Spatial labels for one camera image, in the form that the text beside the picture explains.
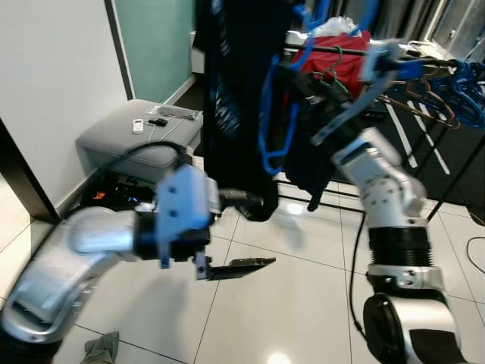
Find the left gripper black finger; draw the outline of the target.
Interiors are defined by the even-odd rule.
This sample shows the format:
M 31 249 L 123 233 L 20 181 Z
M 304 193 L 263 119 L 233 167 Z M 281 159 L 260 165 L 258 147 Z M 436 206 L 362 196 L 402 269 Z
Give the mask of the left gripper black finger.
M 208 258 L 208 280 L 222 281 L 235 280 L 245 277 L 254 271 L 263 269 L 277 261 L 277 258 L 236 258 L 226 265 L 212 267 L 211 258 Z
M 219 191 L 218 200 L 221 204 L 221 209 L 261 207 L 264 204 L 262 197 L 246 191 Z

